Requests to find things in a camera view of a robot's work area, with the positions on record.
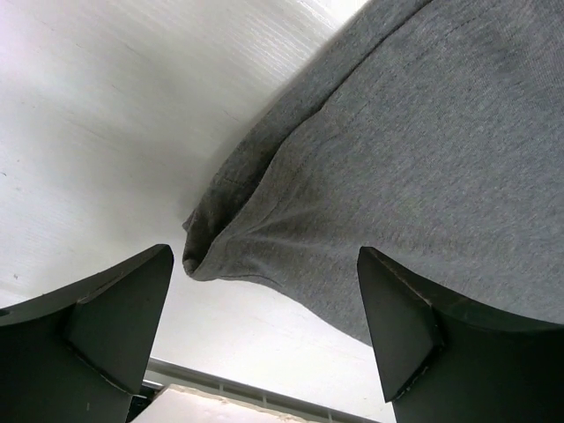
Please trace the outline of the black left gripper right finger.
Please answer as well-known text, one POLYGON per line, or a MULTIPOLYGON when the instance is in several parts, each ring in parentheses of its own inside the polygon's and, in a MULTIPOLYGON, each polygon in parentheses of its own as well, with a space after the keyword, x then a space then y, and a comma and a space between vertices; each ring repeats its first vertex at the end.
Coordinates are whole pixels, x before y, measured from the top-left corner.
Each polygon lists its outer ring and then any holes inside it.
POLYGON ((489 307, 373 248, 360 250, 357 270, 397 421, 562 421, 561 325, 489 307))

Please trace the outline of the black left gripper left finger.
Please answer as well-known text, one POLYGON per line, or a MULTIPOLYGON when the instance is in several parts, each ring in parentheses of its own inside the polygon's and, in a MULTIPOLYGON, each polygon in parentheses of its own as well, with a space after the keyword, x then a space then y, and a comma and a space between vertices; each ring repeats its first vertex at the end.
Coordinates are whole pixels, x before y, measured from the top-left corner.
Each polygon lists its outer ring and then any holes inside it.
POLYGON ((155 245, 1 310, 3 422, 124 422, 140 391, 173 270, 155 245))

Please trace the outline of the grey shorts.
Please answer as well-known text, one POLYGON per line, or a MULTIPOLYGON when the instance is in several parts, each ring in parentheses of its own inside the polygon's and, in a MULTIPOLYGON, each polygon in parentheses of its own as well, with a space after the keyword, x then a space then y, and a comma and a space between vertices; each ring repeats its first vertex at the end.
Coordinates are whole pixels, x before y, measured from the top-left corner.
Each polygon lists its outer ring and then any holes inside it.
POLYGON ((363 343, 363 247, 561 322, 562 2, 367 3, 184 227, 193 279, 267 286, 363 343))

